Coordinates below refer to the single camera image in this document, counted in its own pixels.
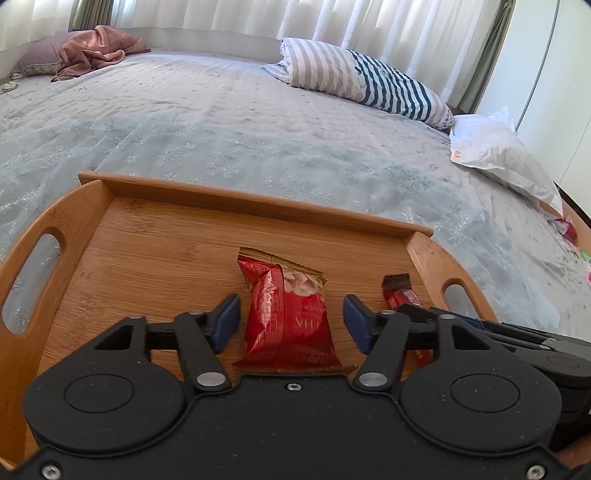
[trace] food wrapper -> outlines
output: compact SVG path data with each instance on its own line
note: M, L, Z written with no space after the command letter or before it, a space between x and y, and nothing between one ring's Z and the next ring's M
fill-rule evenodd
M418 295L412 290L410 275L407 273L386 275L382 282L382 292L384 300L391 310L398 310L405 303L417 307L423 306ZM433 351L431 350L410 350L407 356L414 356L421 367L433 361Z
M252 293L246 355L239 367L342 371L335 354L322 273L259 250L241 248L238 264Z

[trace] silver rivet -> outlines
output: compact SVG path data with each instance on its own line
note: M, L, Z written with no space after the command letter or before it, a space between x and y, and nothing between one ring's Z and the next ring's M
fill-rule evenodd
M546 469L542 465L534 465L527 470L527 480L542 480L546 475Z
M59 480L61 478L61 470L55 465L46 465L41 468L41 474L47 480Z
M205 372L197 377L197 383L202 387L219 387L226 381L226 376L218 372Z
M367 372L359 376L359 383L364 387L381 387L388 383L388 377L378 372Z
M299 383L288 383L285 387L290 392L299 392L302 388L304 388Z

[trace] bamboo tray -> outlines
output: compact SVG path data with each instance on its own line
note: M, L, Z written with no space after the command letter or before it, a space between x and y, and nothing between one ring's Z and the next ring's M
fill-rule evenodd
M239 331L220 355L235 382L250 295L236 263L240 247L271 252L324 272L326 303L343 364L364 360L342 319L354 293L385 308L385 274L410 273L425 306L448 308L445 289L460 284L479 316L494 320L466 271L429 237L429 228L243 192L99 173L49 207L23 234L0 270L3 306L25 260L45 233L61 254L27 329L0 321L0 457L20 463L36 449L21 413L27 385L67 354L130 313L164 322L210 310L230 293L242 300ZM175 352L152 360L180 377Z

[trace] pink blanket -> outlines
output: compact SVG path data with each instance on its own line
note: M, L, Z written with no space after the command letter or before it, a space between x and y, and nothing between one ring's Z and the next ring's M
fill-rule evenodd
M68 80L92 70L119 63L126 54L143 53L150 48L140 38L111 27L99 25L80 32L58 50L62 65L51 79Z

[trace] green curtain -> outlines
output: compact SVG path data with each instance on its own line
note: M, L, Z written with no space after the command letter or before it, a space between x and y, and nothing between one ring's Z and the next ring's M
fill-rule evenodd
M495 65L496 56L503 45L505 33L509 27L509 20L511 18L511 11L515 5L515 0L502 0L499 10L496 13L495 22L492 24L491 32L486 39L484 51L478 61L472 80L468 85L468 89L458 108L464 112L473 112L482 96L482 92L486 87L488 79L491 75L492 68Z
M71 30L91 30L97 25L109 25L112 11L113 0L79 0Z

